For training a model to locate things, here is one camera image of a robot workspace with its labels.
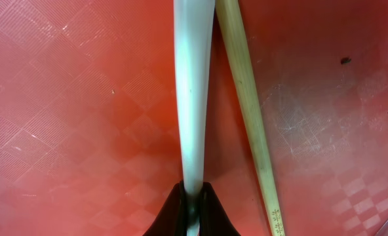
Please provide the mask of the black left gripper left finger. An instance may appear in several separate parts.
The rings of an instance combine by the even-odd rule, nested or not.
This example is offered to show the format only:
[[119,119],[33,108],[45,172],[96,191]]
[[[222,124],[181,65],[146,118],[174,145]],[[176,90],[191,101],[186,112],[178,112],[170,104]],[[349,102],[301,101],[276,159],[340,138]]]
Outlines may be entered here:
[[157,217],[144,236],[186,236],[187,200],[184,181],[174,185]]

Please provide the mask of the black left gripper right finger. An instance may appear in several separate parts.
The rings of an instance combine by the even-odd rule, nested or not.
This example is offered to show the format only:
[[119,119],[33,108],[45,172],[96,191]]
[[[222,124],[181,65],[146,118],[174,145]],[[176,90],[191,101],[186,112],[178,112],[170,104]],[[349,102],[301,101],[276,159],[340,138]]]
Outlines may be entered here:
[[199,199],[200,236],[240,236],[209,182],[203,183]]

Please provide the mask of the white plastic fork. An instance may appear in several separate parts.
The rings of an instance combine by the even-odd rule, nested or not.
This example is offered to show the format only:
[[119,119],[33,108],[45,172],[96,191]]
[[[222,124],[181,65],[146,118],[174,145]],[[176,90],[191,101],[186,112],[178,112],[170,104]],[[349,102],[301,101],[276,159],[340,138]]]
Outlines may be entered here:
[[174,57],[178,128],[187,199],[188,236],[199,234],[199,195],[215,0],[174,1]]

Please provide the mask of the wooden chopstick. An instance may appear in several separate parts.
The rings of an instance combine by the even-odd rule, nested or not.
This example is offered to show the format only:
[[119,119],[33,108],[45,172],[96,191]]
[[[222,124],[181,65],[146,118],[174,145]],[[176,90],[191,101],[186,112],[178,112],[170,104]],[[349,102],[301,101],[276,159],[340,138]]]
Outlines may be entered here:
[[273,236],[285,236],[239,2],[237,0],[218,0],[216,1],[216,13],[254,159],[271,234]]

